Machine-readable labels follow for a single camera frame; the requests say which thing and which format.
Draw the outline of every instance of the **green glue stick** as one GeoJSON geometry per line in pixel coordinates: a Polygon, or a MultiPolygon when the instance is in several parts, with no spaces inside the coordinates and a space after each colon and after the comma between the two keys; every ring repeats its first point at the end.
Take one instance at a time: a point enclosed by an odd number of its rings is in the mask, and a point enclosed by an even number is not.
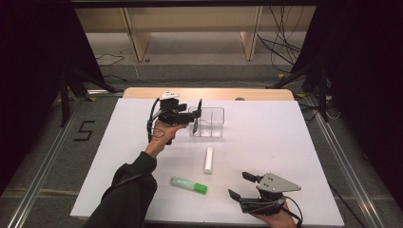
{"type": "Polygon", "coordinates": [[[186,190],[190,190],[193,192],[201,193],[204,194],[207,192],[207,186],[193,182],[191,180],[186,180],[183,178],[178,178],[178,177],[172,177],[171,178],[171,184],[175,187],[180,187],[186,190]]]}

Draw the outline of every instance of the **gray carpet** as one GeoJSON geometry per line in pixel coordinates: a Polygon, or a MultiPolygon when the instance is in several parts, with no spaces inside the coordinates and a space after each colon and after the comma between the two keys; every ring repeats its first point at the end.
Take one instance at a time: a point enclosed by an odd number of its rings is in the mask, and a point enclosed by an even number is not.
{"type": "MultiPolygon", "coordinates": [[[[104,66],[102,67],[102,71],[105,76],[114,75],[127,79],[127,82],[124,82],[116,77],[106,77],[108,84],[118,88],[131,86],[264,88],[264,85],[270,85],[278,81],[278,72],[269,66],[137,66],[138,76],[136,76],[134,66],[104,66]],[[180,83],[155,83],[172,81],[180,83]]],[[[98,89],[95,85],[86,86],[88,89],[98,89]]],[[[299,93],[300,87],[301,83],[296,83],[288,85],[286,88],[299,93]]],[[[118,97],[96,97],[94,101],[88,100],[85,102],[78,110],[62,150],[30,210],[24,227],[82,226],[84,222],[71,218],[69,211],[91,166],[117,100],[118,97]],[[75,140],[83,139],[87,136],[87,134],[79,133],[79,129],[84,121],[94,122],[85,124],[85,129],[92,130],[93,133],[88,141],[77,142],[75,140]]],[[[299,102],[306,104],[305,99],[301,99],[299,102]]],[[[306,119],[311,118],[313,115],[312,111],[304,112],[306,119]]],[[[56,101],[48,113],[48,121],[43,129],[41,129],[41,134],[38,135],[32,151],[27,154],[8,189],[0,198],[0,227],[7,226],[12,211],[16,208],[26,189],[29,187],[42,160],[56,138],[60,129],[60,122],[61,104],[56,101]]],[[[354,164],[356,173],[374,201],[387,227],[401,227],[401,224],[403,224],[402,211],[382,184],[371,163],[362,157],[360,146],[351,133],[348,123],[345,122],[342,115],[337,120],[330,120],[330,123],[344,152],[347,154],[349,161],[354,164]]],[[[319,128],[317,120],[313,119],[307,122],[307,124],[326,178],[349,203],[359,218],[364,223],[367,223],[347,181],[340,171],[329,144],[326,142],[319,128]]],[[[339,197],[336,195],[335,197],[346,227],[359,227],[359,223],[352,213],[348,211],[339,197]]],[[[193,228],[199,226],[179,226],[172,224],[164,226],[164,228],[167,227],[193,228]]]]}

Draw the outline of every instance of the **glue stick cap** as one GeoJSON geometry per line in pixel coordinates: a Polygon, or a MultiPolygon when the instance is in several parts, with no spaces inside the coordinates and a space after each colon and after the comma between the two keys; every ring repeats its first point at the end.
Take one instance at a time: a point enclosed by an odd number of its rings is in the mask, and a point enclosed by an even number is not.
{"type": "Polygon", "coordinates": [[[193,190],[195,192],[198,192],[198,193],[206,194],[207,193],[207,186],[199,184],[199,183],[195,183],[195,186],[194,186],[193,190]]]}

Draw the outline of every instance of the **hand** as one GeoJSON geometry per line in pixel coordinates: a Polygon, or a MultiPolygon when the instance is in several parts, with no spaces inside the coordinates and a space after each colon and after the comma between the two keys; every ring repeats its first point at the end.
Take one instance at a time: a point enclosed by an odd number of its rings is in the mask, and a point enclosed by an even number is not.
{"type": "MultiPolygon", "coordinates": [[[[283,207],[288,210],[287,202],[284,202],[283,207]]],[[[280,210],[277,214],[274,214],[272,216],[257,215],[257,214],[251,214],[251,215],[266,222],[272,228],[297,227],[296,224],[294,223],[293,218],[282,210],[280,210]]]]}
{"type": "Polygon", "coordinates": [[[166,143],[171,139],[175,139],[176,132],[179,129],[186,128],[188,125],[189,123],[169,125],[157,120],[154,124],[151,142],[148,144],[144,152],[152,158],[156,158],[157,155],[165,149],[166,143]]]}

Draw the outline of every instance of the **black sleeve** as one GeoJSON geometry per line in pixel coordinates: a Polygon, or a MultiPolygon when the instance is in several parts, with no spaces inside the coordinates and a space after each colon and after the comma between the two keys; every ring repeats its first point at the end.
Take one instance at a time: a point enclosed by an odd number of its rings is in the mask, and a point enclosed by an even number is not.
{"type": "Polygon", "coordinates": [[[157,191],[151,175],[156,166],[157,161],[144,152],[132,164],[122,165],[115,173],[109,188],[112,190],[104,194],[84,227],[143,227],[148,206],[157,191]]]}

